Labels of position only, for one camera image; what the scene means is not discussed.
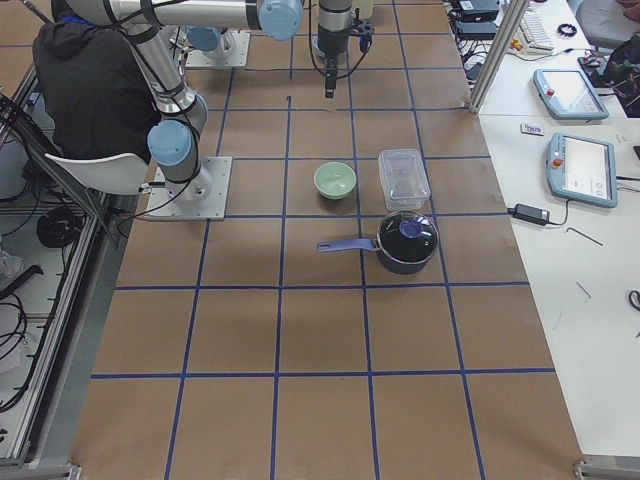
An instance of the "blue joint cap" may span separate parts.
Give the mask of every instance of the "blue joint cap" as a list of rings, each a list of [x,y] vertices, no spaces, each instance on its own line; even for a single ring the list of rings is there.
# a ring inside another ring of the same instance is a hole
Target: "blue joint cap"
[[[276,40],[288,40],[302,20],[300,0],[265,0],[258,14],[262,31]]]
[[[193,135],[186,125],[177,120],[163,120],[149,132],[147,145],[160,165],[173,167],[189,156],[193,149]]]
[[[187,38],[196,50],[213,52],[220,45],[220,30],[214,27],[189,27]]]

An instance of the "white table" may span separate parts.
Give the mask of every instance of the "white table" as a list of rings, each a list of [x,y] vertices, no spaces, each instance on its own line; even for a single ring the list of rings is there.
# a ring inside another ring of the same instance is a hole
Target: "white table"
[[[542,125],[546,135],[521,134],[521,122]],[[547,209],[554,222],[565,213],[546,184],[554,132],[611,142],[618,175],[640,177],[632,150],[640,119],[561,126],[548,117],[482,116],[481,123],[507,205]],[[640,456],[640,313],[626,299],[640,289],[640,194],[619,192],[614,209],[570,203],[563,227],[512,225],[582,452]]]
[[[578,22],[565,0],[531,3],[531,8],[538,13],[545,32],[554,42],[556,48],[553,53],[562,52],[568,48],[576,50],[541,58],[538,61],[524,61],[514,55],[505,55],[480,108],[481,115],[548,116],[533,85],[533,72],[539,68],[579,70],[578,58],[585,54],[586,49],[589,49],[589,42],[580,30]],[[562,23],[570,23],[578,27],[577,34],[571,38],[562,37],[556,32],[558,25]],[[518,55],[528,59],[540,57],[539,55]],[[603,97],[602,100],[609,111],[609,118],[593,123],[608,124],[613,118],[626,118],[620,102],[615,97]]]

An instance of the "touchscreen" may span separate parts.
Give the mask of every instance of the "touchscreen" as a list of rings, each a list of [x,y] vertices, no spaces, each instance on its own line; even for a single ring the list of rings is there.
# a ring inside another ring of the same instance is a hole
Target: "touchscreen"
[[[611,199],[605,145],[565,138],[565,190]]]
[[[579,72],[544,72],[553,98],[567,112],[599,112],[593,95]]]

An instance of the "plastic container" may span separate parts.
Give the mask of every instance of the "plastic container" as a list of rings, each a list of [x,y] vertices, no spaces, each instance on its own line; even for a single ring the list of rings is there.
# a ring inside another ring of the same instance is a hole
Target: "plastic container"
[[[385,203],[392,212],[418,210],[431,196],[422,156],[417,150],[383,150],[378,156],[378,172]]]

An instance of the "white chair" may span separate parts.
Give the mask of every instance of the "white chair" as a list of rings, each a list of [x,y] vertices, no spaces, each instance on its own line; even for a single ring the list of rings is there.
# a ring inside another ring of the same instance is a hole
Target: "white chair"
[[[640,30],[640,24],[623,15],[624,8],[615,0],[583,0],[576,20],[589,44],[614,50]]]
[[[137,195],[149,165],[134,153],[92,160],[71,160],[45,154],[87,188],[115,195]]]

